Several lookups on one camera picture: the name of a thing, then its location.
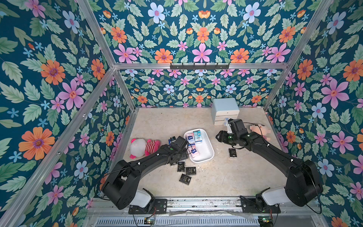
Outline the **blue floral tissue pack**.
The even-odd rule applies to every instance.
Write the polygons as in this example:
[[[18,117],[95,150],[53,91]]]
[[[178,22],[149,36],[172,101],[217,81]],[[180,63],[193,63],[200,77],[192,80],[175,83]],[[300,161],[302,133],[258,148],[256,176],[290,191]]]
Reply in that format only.
[[[192,158],[199,156],[199,152],[197,151],[195,144],[188,145],[188,154],[191,155]]]

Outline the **pink Tempo tissue pack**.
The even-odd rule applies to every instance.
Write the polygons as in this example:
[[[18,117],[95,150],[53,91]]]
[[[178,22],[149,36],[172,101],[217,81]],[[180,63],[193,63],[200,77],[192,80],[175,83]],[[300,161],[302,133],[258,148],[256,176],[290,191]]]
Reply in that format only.
[[[189,144],[193,145],[195,143],[194,133],[187,133],[186,139]]]

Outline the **teal cartoon tissue pack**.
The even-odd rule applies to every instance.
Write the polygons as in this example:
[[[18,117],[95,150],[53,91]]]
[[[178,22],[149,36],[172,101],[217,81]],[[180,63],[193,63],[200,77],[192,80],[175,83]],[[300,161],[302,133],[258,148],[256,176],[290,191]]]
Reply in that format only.
[[[202,139],[202,133],[200,130],[196,130],[193,132],[194,135],[194,141],[195,143],[202,143],[203,139]]]

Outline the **white plastic storage box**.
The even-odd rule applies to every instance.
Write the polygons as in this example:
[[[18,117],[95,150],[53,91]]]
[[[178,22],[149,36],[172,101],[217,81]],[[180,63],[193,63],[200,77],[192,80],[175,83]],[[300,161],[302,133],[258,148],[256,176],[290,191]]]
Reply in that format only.
[[[192,133],[196,130],[200,130],[201,133],[202,133],[202,139],[203,139],[203,142],[202,143],[195,143],[195,146],[196,146],[196,149],[197,151],[199,152],[199,156],[195,157],[195,158],[192,158],[191,155],[189,155],[189,158],[191,159],[192,162],[196,163],[196,164],[200,164],[200,163],[203,163],[203,162],[207,162],[207,161],[210,161],[213,157],[214,157],[214,149],[211,145],[211,142],[209,140],[209,137],[206,133],[205,130],[203,129],[194,129],[194,130],[189,130],[187,131],[185,134],[184,134],[184,139],[186,139],[186,134],[187,133]]]

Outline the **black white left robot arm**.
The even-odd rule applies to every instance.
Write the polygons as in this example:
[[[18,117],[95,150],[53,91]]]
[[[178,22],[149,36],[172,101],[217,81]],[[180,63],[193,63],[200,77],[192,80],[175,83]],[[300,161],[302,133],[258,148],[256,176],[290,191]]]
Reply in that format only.
[[[179,136],[170,145],[136,161],[119,161],[101,187],[102,193],[119,209],[137,206],[146,212],[154,209],[155,197],[148,190],[139,190],[140,180],[153,170],[176,164],[188,158],[188,142]]]

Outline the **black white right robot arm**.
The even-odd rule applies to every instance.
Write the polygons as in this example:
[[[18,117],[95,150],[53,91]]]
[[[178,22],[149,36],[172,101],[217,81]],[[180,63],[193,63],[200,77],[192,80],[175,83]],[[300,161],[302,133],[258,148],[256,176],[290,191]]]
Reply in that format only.
[[[287,178],[284,186],[266,189],[256,195],[256,205],[266,206],[292,202],[303,207],[323,192],[316,165],[310,161],[294,158],[269,143],[261,134],[248,132],[241,119],[229,119],[229,131],[220,131],[216,139],[236,148],[245,148],[260,155]]]

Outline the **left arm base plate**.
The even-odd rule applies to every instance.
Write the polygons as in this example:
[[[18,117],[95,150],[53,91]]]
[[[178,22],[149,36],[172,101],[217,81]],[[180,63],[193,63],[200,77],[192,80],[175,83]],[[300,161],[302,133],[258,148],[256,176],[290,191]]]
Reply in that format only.
[[[128,214],[166,214],[167,202],[167,199],[152,199],[145,208],[131,205]]]

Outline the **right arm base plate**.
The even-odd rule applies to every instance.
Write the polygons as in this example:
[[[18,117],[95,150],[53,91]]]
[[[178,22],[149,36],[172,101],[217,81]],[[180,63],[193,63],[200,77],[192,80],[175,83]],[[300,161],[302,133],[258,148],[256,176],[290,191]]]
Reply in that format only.
[[[261,198],[248,198],[240,196],[241,207],[244,213],[280,214],[278,205],[267,205]]]

